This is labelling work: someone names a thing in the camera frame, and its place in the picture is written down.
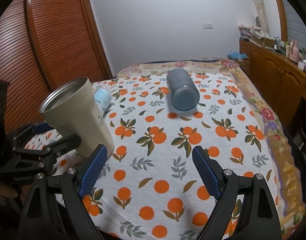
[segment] wooden countertop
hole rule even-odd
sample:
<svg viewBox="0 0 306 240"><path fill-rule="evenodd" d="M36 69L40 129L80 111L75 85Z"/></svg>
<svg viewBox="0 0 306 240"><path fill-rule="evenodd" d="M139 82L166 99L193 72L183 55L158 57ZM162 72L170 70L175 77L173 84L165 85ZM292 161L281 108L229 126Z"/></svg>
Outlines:
<svg viewBox="0 0 306 240"><path fill-rule="evenodd" d="M290 66L291 68L293 68L297 73L299 73L304 79L306 79L306 72L300 70L298 67L297 67L297 64L295 64L293 61L291 61L289 58L287 58L285 55L282 55L282 54L279 54L275 51L271 51L271 50L268 50L268 49L265 49L264 47L259 47L259 48L262 48L264 49L268 54L270 54L271 56L277 58L277 59L280 59L280 60L283 60L284 62L287 63L288 66Z"/></svg>

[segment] bed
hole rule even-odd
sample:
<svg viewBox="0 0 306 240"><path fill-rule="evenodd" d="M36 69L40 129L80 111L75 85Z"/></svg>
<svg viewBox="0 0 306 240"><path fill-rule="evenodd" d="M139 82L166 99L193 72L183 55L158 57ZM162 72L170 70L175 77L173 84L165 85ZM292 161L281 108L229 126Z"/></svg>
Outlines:
<svg viewBox="0 0 306 240"><path fill-rule="evenodd" d="M204 100L200 101L198 109L192 112L192 115L176 113L171 106L165 105L165 101L163 101L166 100L168 94L167 88L163 85L166 73L178 67L184 68L191 74L201 92L201 98ZM231 126L233 116L236 119L235 123L238 121L243 123L245 119L248 122L247 124L252 123L253 125L246 125L247 130L244 131L247 133L245 143L247 143L247 147L251 147L250 149L260 151L258 155L256 154L253 157L253 164L247 166L248 164L244 161L245 152L243 154L242 151L239 151L241 147L237 144L238 147L231 147L232 151L228 153L230 161L219 163L222 166L232 166L234 171L240 172L240 174L237 172L238 175L252 176L255 171L260 171L267 180L277 206L282 238L287 239L297 228L305 215L306 206L303 203L300 171L294 164L288 138L284 135L278 117L235 62L230 60L216 62L180 61L133 65L120 71L115 79L99 83L109 85L112 88L113 104L105 116L105 121L113 134L116 148L104 166L92 194L83 201L100 230L121 239L156 239L166 236L168 236L168 239L195 239L201 226L206 223L207 214L212 211L215 202L212 203L212 199L205 192L205 189L198 185L198 179L194 176L187 179L189 175L185 176L187 172L183 168L189 165L188 152L191 151L190 147L201 142L200 134L207 133L208 129L211 128L210 126L213 128L214 124L216 125L215 133L221 137L220 139L223 140L221 142L227 143L226 140L235 140L238 132L233 129L234 127L227 130L230 131L231 135L228 135L223 128L217 128L221 126L221 121L215 114L219 113L229 117L229 120L225 119L225 123L223 123L224 128ZM99 83L94 83L93 88L96 89ZM156 90L152 95L147 92L151 86L152 91ZM217 96L230 96L230 98L217 99ZM222 108L220 111L220 108L213 105L208 106L205 103L207 100L213 100L213 98L216 98L218 106ZM204 122L203 118L206 117L206 114L211 113L214 116L214 118L212 117L214 123L212 121ZM135 119L132 119L135 115L137 117L136 125L139 125L139 121L141 121L141 124L147 124L147 131L140 131L138 127L135 128ZM157 120L157 117L162 115L165 119ZM165 131L167 130L165 127L168 127L167 122L170 122L170 120L177 120L173 124L180 127L179 137L170 138L168 132ZM27 148L41 148L58 138L60 138L60 135L54 130L48 134L34 137L27 144ZM151 155L151 153L156 153L158 150L162 151L163 148L159 148L159 146L166 141L169 142L165 146L168 151L177 148L182 150L183 153L176 158L171 157L170 164L163 164L163 167L173 171L170 174L172 178L168 183L165 183L164 179L156 180L153 175L147 175L149 171L144 173L157 166L156 161L161 162L161 156L158 159L158 155ZM220 148L220 144L216 144L216 147L207 147L211 157L218 157L219 153L224 151L223 148ZM141 149L145 154L147 153L147 156L134 158L133 152ZM126 167L125 159L131 157L132 154L133 161ZM79 154L72 151L58 159L53 173L63 173L67 168L77 165L80 161ZM107 188L111 190L109 200L105 198ZM156 201L158 202L167 196L170 189L175 191L175 197L173 195L173 197L168 197L167 203L156 203ZM140 199L136 199L136 194L133 194L135 190L141 190L142 193L138 194L143 194L142 196L149 199L152 204L148 204L148 201L141 202ZM198 197L195 203L189 196L190 192L193 191ZM160 194L161 197L151 197L155 193ZM191 206L187 205L188 200L193 203ZM58 201L63 203L60 196L58 196ZM203 211L203 208L199 205L206 205L206 203L208 209L199 212L198 210ZM225 237L230 236L234 230L240 205L241 198L236 200L236 208ZM157 216L154 214L159 214L158 222L155 221ZM140 220L132 220L132 216L135 215L140 217ZM193 224L191 227L186 226L188 221Z"/></svg>

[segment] wooden door frame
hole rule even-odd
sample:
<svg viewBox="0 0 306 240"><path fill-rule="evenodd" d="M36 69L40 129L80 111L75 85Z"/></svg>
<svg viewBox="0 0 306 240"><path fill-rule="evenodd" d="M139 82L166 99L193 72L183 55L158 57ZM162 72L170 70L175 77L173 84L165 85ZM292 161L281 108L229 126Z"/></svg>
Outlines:
<svg viewBox="0 0 306 240"><path fill-rule="evenodd" d="M284 9L283 0L276 0L278 14L280 15L280 35L282 41L287 41L287 22L286 22L286 14Z"/></svg>

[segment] bottle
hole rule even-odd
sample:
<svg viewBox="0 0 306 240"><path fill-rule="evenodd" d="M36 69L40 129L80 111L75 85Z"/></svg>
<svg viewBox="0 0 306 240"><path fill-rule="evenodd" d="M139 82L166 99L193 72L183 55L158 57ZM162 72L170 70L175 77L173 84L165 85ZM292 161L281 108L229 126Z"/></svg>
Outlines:
<svg viewBox="0 0 306 240"><path fill-rule="evenodd" d="M200 92L186 70L182 68L171 70L166 76L166 83L171 103L177 110L191 110L200 101Z"/></svg>
<svg viewBox="0 0 306 240"><path fill-rule="evenodd" d="M97 86L94 92L94 99L103 116L113 99L111 90L104 85Z"/></svg>

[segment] cardboard box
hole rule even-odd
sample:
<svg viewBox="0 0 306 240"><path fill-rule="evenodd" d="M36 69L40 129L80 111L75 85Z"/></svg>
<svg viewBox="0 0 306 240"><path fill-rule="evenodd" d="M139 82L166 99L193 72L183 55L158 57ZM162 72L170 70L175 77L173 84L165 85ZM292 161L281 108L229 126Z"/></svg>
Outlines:
<svg viewBox="0 0 306 240"><path fill-rule="evenodd" d="M245 74L247 76L250 75L250 64L251 64L251 60L249 57L247 58L232 58L229 55L227 55L227 58L229 60L234 61L235 63L237 63L238 65L240 65L241 69L245 72Z"/></svg>

